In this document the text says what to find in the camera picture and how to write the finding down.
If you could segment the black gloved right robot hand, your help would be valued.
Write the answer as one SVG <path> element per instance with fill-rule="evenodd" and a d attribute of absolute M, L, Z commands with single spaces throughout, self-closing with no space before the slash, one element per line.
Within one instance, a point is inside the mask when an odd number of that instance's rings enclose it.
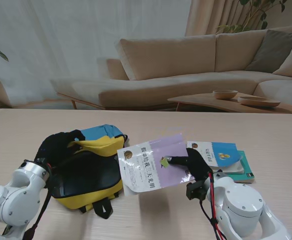
<path fill-rule="evenodd" d="M 195 181 L 204 181 L 213 175 L 212 169 L 207 165 L 201 154 L 193 148 L 186 148 L 188 156 L 167 156 L 167 162 L 171 165 L 184 166 Z"/>

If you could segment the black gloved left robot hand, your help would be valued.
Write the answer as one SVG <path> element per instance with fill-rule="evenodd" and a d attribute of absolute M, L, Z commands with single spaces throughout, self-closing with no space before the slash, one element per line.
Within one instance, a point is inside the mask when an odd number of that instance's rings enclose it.
<path fill-rule="evenodd" d="M 65 159 L 81 149 L 81 146 L 76 143 L 70 145 L 76 140 L 85 140 L 83 133 L 77 129 L 48 136 L 40 145 L 34 162 L 43 165 L 49 164 L 51 167 L 58 166 Z"/>

